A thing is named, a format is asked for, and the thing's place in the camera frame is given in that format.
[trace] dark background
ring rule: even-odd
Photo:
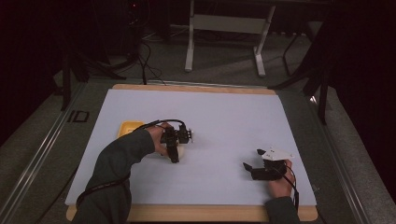
[[[0,2],[1,145],[57,88],[52,77],[61,70],[62,52],[53,35],[54,21],[59,22],[57,24],[79,49],[95,60],[105,62],[110,54],[125,55],[134,50],[136,43],[120,44],[121,39],[131,39],[125,35],[134,34],[125,28],[128,15],[121,13],[125,7],[123,2],[93,2],[97,5],[93,6],[88,0]],[[111,2],[115,4],[113,7],[104,7]],[[350,5],[332,10],[328,24],[324,26],[326,29],[320,31],[314,43],[316,50],[307,54],[304,60],[317,65],[327,50],[341,43],[338,60],[333,62],[331,86],[336,88],[395,200],[396,181],[392,173],[396,171],[393,166],[396,157],[393,131],[396,125],[396,6],[391,1],[339,2],[338,6]],[[210,10],[210,4],[210,1],[203,2],[201,10]],[[190,7],[189,1],[152,0],[150,6],[152,15],[148,25],[165,37],[169,35],[166,24],[188,24],[186,8]],[[222,8],[217,11],[220,14],[243,16],[247,13],[257,17],[265,17],[263,12],[266,10],[266,7],[250,6],[242,11],[233,4],[219,8]],[[110,18],[113,19],[103,20],[105,15],[107,18],[112,15]],[[323,10],[279,7],[271,31],[291,35],[298,30],[301,21],[321,20],[325,16]]]

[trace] yellow object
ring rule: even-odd
[[[126,120],[126,121],[124,121],[120,126],[119,137],[121,137],[127,133],[133,132],[136,128],[142,126],[143,124],[145,124],[145,123],[140,120]]]

